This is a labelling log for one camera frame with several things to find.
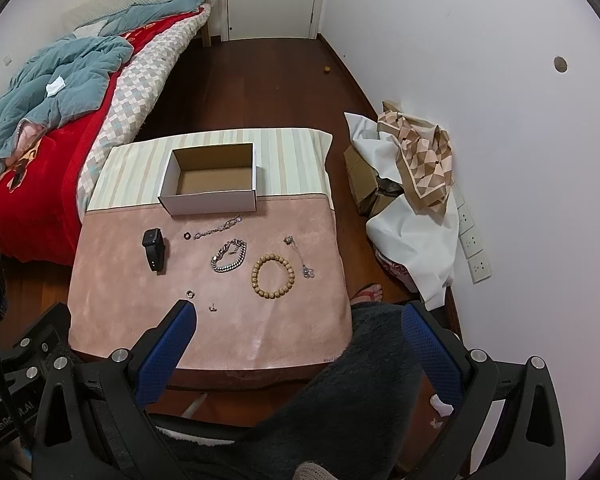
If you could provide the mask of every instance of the wall switch plate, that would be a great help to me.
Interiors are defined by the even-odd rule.
[[[469,213],[469,208],[466,204],[463,204],[458,208],[458,217],[459,234],[467,232],[474,226],[474,219],[471,218],[471,213]]]
[[[491,276],[491,267],[489,266],[489,261],[484,251],[475,254],[469,258],[467,262],[469,263],[469,272],[471,273],[471,279],[474,280],[474,283],[486,280]]]
[[[476,226],[473,226],[467,232],[460,235],[460,244],[462,245],[465,258],[471,258],[474,254],[484,249]]]
[[[451,191],[453,192],[454,198],[456,199],[456,208],[460,208],[464,205],[464,196],[462,196],[458,184],[453,184]]]

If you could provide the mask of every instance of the silver necklace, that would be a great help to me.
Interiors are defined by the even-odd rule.
[[[224,267],[218,267],[218,262],[220,260],[222,260],[222,257],[225,254],[228,253],[228,251],[229,251],[229,249],[231,249],[232,245],[235,246],[235,251],[232,251],[229,254],[238,253],[238,259],[235,260],[232,264],[225,265]],[[244,257],[246,256],[246,254],[247,254],[247,242],[245,242],[244,240],[238,240],[238,238],[234,238],[233,240],[225,243],[222,247],[220,247],[218,254],[216,254],[216,256],[214,256],[213,258],[211,258],[211,268],[215,272],[229,272],[230,270],[237,269],[238,267],[240,267],[240,265],[244,261]]]
[[[230,220],[227,220],[221,226],[216,227],[215,229],[211,229],[211,231],[197,232],[193,235],[194,240],[200,240],[203,236],[211,235],[213,233],[219,233],[220,231],[226,231],[227,229],[232,228],[238,222],[242,222],[242,217],[240,215],[234,216]],[[191,238],[191,234],[184,233],[185,240],[189,240]]]
[[[305,278],[313,278],[315,276],[314,270],[307,267],[304,264],[304,260],[302,259],[302,254],[300,254],[300,249],[298,249],[298,245],[296,245],[296,241],[294,240],[294,238],[291,235],[289,235],[288,237],[285,238],[285,244],[293,245],[294,250],[296,251],[296,253],[298,253],[298,257],[300,258],[300,263],[302,263],[302,275]]]

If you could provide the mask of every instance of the red blanket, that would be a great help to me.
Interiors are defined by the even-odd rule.
[[[125,34],[134,53],[187,12]],[[72,265],[82,227],[75,203],[78,178],[107,116],[120,71],[113,73],[100,108],[44,136],[30,162],[16,163],[0,180],[0,252],[21,262]],[[22,178],[14,187],[13,179]]]

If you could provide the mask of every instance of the wooden bead bracelet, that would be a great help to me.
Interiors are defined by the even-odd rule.
[[[266,290],[262,290],[258,285],[258,273],[260,272],[260,267],[264,265],[266,262],[278,262],[285,266],[286,272],[288,272],[289,278],[282,288],[279,288],[275,292],[267,292]],[[296,281],[296,274],[294,273],[291,264],[285,260],[279,254],[264,254],[253,266],[253,270],[251,271],[251,285],[253,286],[254,292],[259,295],[261,298],[265,298],[265,300],[276,300],[280,296],[284,296],[291,290],[291,287],[294,286],[294,282]]]

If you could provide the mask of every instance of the flip-flop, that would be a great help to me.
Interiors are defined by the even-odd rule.
[[[369,288],[370,286],[374,286],[374,285],[380,285],[379,283],[367,283],[364,287],[360,288],[359,291],[357,291],[354,295],[353,298],[351,298],[349,301],[353,301],[356,298],[361,298],[363,296],[366,296],[369,298],[369,301],[376,301],[375,298],[375,294],[372,292],[362,292],[363,290],[365,290],[366,288]]]

